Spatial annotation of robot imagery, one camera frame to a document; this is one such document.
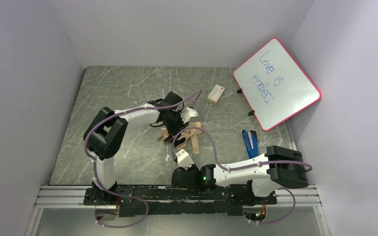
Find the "beige folding umbrella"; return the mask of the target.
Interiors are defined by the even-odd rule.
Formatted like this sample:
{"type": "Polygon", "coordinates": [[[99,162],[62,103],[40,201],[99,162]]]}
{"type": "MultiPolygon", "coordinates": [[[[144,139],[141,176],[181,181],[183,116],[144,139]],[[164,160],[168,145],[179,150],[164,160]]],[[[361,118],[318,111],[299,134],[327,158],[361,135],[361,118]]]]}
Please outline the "beige folding umbrella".
{"type": "MultiPolygon", "coordinates": [[[[176,150],[181,150],[186,147],[187,142],[190,141],[192,146],[192,152],[193,154],[199,154],[200,153],[200,147],[198,142],[198,136],[202,133],[199,129],[188,129],[185,130],[179,138],[175,141],[176,150]]],[[[168,134],[168,131],[165,127],[161,128],[160,133],[156,137],[157,141],[172,141],[172,137],[168,134]]]]}

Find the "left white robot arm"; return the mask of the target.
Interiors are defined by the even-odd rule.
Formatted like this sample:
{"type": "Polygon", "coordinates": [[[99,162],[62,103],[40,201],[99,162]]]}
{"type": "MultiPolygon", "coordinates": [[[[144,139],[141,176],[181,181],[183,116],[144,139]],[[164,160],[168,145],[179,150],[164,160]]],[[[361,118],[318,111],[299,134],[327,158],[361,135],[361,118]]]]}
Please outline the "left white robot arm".
{"type": "Polygon", "coordinates": [[[168,132],[169,136],[164,139],[168,142],[188,126],[191,118],[197,116],[198,112],[186,107],[183,99],[173,92],[164,99],[152,100],[128,110],[102,108],[84,134],[86,152],[94,162],[93,191],[107,198],[116,190],[113,157],[131,129],[159,123],[168,132]]]}

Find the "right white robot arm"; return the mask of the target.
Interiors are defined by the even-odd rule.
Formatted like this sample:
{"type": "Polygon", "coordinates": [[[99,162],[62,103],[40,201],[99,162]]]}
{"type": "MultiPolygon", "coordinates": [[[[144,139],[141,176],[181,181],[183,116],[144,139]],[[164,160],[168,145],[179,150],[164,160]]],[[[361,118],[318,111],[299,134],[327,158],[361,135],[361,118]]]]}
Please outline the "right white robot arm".
{"type": "Polygon", "coordinates": [[[206,189],[251,183],[255,197],[267,197],[280,188],[306,188],[307,172],[312,170],[301,152],[280,146],[268,146],[265,153],[248,160],[201,168],[185,150],[178,151],[175,159],[178,168],[172,174],[172,186],[206,189]]]}

